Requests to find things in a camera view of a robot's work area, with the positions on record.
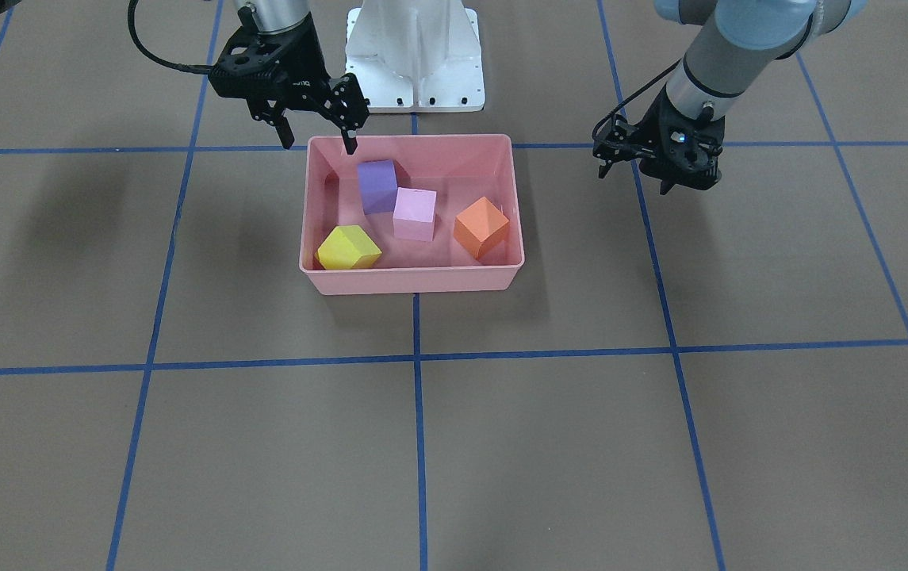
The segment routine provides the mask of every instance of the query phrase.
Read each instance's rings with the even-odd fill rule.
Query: white plastic stand
[[[345,53],[375,113],[485,105],[478,14],[461,0],[365,0],[348,14]]]

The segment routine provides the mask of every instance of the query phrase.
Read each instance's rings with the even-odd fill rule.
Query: light blue joint cap
[[[718,0],[715,22],[744,50],[772,50],[803,31],[817,0]]]
[[[679,19],[679,0],[654,0],[654,11],[667,21],[678,21]]]
[[[849,4],[849,13],[845,15],[845,19],[841,23],[850,21],[850,19],[856,17],[856,14],[863,11],[863,8],[866,7],[867,0],[852,0],[852,4]]]

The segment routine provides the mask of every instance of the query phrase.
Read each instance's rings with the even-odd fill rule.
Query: wire
[[[626,107],[626,104],[628,104],[628,102],[635,100],[635,98],[641,97],[641,94],[643,94],[643,93],[645,93],[645,91],[649,90],[649,88],[651,86],[653,86],[654,83],[658,83],[659,81],[661,81],[661,79],[663,77],[665,77],[666,75],[671,73],[672,69],[676,69],[676,67],[679,66],[679,62],[681,62],[681,61],[683,61],[683,60],[676,60],[676,62],[674,64],[670,65],[668,68],[666,68],[665,71],[659,73],[659,75],[654,77],[654,79],[650,80],[648,83],[645,83],[644,87],[639,88],[639,90],[636,90],[634,92],[634,94],[632,94],[630,97],[625,98],[625,100],[623,100],[623,102],[620,102],[620,104],[617,105],[615,107],[615,109],[610,111],[608,115],[606,115],[605,117],[603,117],[603,119],[601,121],[596,123],[595,128],[592,129],[592,131],[591,131],[591,138],[593,140],[599,140],[599,138],[598,138],[599,129],[601,129],[603,125],[608,123],[609,120],[612,119],[612,116],[615,115],[617,111]]]
[[[140,37],[136,33],[136,5],[140,0],[130,0],[130,5],[126,12],[126,23],[130,29],[130,37],[133,39],[134,46],[137,47],[137,50],[140,50],[140,53],[146,55],[151,61],[156,62],[157,64],[163,65],[175,71],[182,71],[185,73],[196,73],[196,75],[209,75],[210,70],[213,69],[213,66],[210,65],[186,65],[182,63],[172,63],[167,60],[163,60],[156,55],[152,54],[148,48],[143,47],[143,44],[140,43]]]

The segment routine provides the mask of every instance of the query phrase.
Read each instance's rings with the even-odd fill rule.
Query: polyhedron block
[[[393,235],[403,240],[432,242],[436,218],[436,192],[398,188],[393,206]]]
[[[316,249],[316,259],[324,270],[367,270],[377,263],[381,254],[360,225],[339,225]]]
[[[479,198],[454,220],[454,238],[475,259],[488,254],[509,236],[511,221],[489,201]]]
[[[358,191],[366,214],[392,213],[397,202],[397,171],[392,160],[373,160],[358,166]]]

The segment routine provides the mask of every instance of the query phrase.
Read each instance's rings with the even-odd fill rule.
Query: lavender cube
[[[366,214],[392,213],[397,202],[397,171],[392,160],[374,160],[358,166],[358,190]]]
[[[398,188],[393,206],[393,235],[404,240],[432,242],[436,216],[436,192]]]

